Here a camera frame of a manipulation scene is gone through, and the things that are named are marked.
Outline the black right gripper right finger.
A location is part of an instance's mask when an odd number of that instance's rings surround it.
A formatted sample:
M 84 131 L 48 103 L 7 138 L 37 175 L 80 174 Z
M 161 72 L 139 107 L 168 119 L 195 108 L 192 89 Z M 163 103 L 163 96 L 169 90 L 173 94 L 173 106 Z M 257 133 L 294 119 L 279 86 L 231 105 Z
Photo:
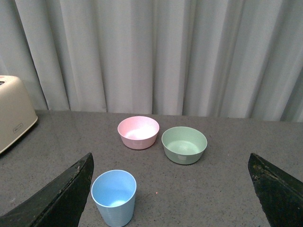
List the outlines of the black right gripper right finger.
M 272 227 L 303 225 L 303 183 L 251 153 L 248 170 L 262 210 Z

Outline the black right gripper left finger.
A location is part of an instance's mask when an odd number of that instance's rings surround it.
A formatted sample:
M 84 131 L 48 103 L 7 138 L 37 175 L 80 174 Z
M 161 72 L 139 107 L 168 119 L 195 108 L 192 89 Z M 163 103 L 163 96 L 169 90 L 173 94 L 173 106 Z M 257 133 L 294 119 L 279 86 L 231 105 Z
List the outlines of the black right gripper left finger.
M 32 197 L 1 216 L 2 227 L 76 227 L 90 192 L 94 159 L 88 153 Z

